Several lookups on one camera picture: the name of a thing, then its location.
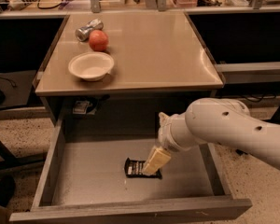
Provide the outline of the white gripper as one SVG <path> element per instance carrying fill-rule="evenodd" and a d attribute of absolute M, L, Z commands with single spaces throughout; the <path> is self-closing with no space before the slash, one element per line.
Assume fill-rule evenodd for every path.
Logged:
<path fill-rule="evenodd" d="M 161 147 L 151 149 L 142 169 L 144 175 L 153 175 L 162 168 L 171 159 L 169 152 L 189 151 L 204 144 L 204 140 L 195 137 L 187 127 L 184 113 L 168 116 L 160 112 L 159 120 L 158 140 Z"/>

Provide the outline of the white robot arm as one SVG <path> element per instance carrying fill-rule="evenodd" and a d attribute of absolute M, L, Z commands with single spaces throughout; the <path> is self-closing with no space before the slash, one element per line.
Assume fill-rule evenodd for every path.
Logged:
<path fill-rule="evenodd" d="M 207 143 L 240 149 L 280 170 L 280 125 L 252 118 L 238 100 L 202 98 L 182 114 L 160 112 L 159 118 L 159 144 L 144 164 L 145 175 L 156 173 L 173 154 Z"/>

